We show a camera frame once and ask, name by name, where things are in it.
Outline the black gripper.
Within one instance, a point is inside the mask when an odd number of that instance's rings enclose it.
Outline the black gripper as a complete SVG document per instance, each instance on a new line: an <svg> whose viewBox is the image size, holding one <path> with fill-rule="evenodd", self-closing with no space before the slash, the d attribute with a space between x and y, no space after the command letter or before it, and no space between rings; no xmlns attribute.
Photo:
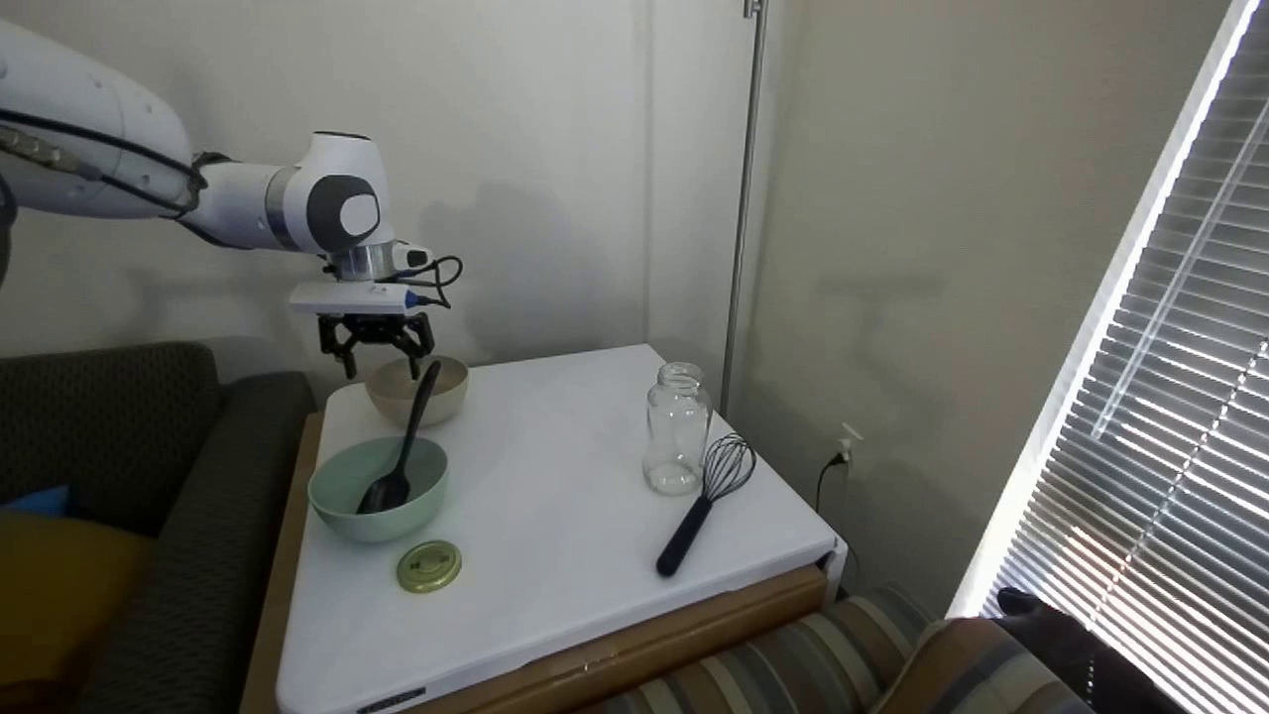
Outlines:
<svg viewBox="0 0 1269 714"><path fill-rule="evenodd" d="M430 349L434 349L434 326L423 312L399 318L399 312L323 312L316 318L316 345L341 364L344 382L358 382L358 345L392 345L406 360L410 377L419 377Z"/></svg>

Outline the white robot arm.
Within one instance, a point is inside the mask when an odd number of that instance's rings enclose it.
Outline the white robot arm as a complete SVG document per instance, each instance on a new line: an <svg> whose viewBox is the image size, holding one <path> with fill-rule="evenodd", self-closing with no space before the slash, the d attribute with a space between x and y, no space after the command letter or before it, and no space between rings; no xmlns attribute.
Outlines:
<svg viewBox="0 0 1269 714"><path fill-rule="evenodd" d="M410 368L435 349L419 275L434 253L389 228L382 147L316 132L300 159L197 154L188 123L144 85L0 21L0 207L84 217L172 217L222 250L316 253L295 310L344 374L358 345L398 345Z"/></svg>

